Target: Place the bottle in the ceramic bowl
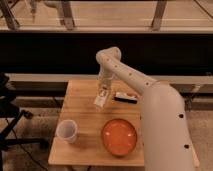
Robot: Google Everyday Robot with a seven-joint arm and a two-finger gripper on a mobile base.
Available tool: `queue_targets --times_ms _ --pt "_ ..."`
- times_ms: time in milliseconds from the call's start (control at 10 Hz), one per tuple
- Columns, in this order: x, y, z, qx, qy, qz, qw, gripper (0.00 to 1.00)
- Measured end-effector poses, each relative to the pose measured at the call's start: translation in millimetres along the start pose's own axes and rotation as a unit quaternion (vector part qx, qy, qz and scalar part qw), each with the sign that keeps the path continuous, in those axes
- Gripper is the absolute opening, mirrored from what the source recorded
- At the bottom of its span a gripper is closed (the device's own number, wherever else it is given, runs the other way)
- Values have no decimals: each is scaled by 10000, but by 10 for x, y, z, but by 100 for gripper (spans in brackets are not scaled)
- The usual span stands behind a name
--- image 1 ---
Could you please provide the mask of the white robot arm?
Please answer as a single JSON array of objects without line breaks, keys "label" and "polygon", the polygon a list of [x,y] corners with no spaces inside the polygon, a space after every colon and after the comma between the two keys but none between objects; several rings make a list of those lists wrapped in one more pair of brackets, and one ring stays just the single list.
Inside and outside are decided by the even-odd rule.
[{"label": "white robot arm", "polygon": [[185,102],[170,84],[163,83],[121,62],[117,47],[96,54],[100,87],[113,76],[142,96],[141,125],[145,171],[195,171]]}]

